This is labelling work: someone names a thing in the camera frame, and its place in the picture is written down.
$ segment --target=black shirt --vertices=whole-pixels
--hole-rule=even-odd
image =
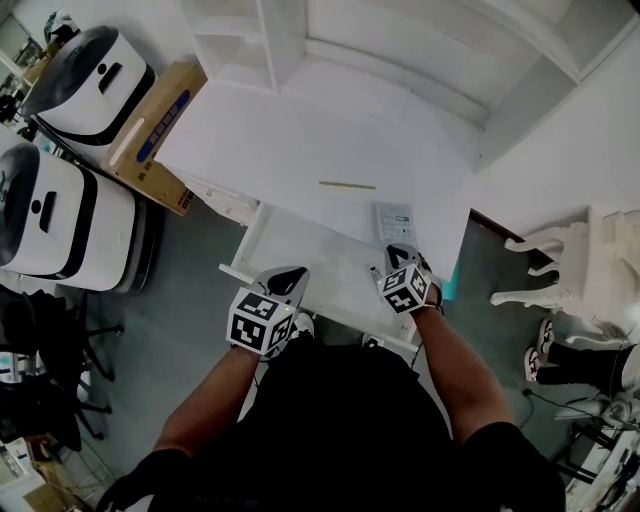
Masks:
[[[235,428],[191,459],[151,454],[98,510],[560,512],[564,496],[515,426],[488,425],[459,447],[400,357],[300,337]]]

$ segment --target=gray floor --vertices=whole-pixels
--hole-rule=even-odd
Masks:
[[[149,453],[167,416],[227,350],[227,312],[238,282],[220,272],[218,264],[232,260],[243,234],[244,228],[196,201],[185,218],[167,215],[155,273],[140,295],[90,297],[92,323],[121,322],[126,328],[122,337],[105,335],[96,343],[102,358],[115,369],[116,381],[94,377],[93,398],[96,403],[108,402],[113,414],[89,416],[106,435],[104,441],[89,442],[116,475],[131,471]],[[494,291],[542,283],[527,276],[528,257],[505,251],[502,243],[492,232],[469,223],[460,256],[458,296],[447,304],[446,312],[495,371],[522,423],[531,411],[521,394],[523,353],[535,341],[547,313],[489,304]],[[328,341],[356,339],[353,332],[327,322],[319,330]],[[582,386],[534,388],[556,401],[595,394]],[[553,420],[553,406],[539,400],[533,404],[523,432],[550,456],[564,444],[567,424]],[[89,440],[86,432],[83,435]]]

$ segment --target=sheet of paper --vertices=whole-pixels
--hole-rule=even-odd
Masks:
[[[418,246],[411,205],[380,201],[376,201],[374,204],[378,221],[378,236],[383,248],[390,244]]]

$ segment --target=ornate white chair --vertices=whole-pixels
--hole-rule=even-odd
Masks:
[[[507,240],[505,247],[514,252],[533,249],[559,254],[557,261],[529,274],[539,276],[558,272],[555,284],[540,290],[494,293],[491,303],[522,302],[561,310],[592,323],[614,322],[623,329],[637,320],[639,311],[636,283],[640,273],[640,214],[631,212],[602,218],[589,208],[588,222],[567,228],[545,229],[525,242]]]

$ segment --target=desk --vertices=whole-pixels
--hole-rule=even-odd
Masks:
[[[597,473],[593,483],[587,484],[572,480],[567,486],[567,512],[590,512],[604,497],[611,485],[616,481],[615,474],[620,459],[626,449],[639,452],[640,433],[626,431],[620,434],[618,441],[607,457],[608,450],[596,444],[582,464],[584,469]]]
[[[325,318],[383,338],[411,354],[416,327],[378,295],[369,268],[384,268],[384,254],[356,240],[262,203],[230,266],[220,269],[252,283],[274,267],[302,265],[310,279],[301,306]]]
[[[317,64],[322,73],[314,62],[300,66],[280,94],[208,82],[156,160],[183,181],[247,194],[375,248],[372,202],[410,204],[420,251],[450,279],[470,211],[477,128],[404,87]]]

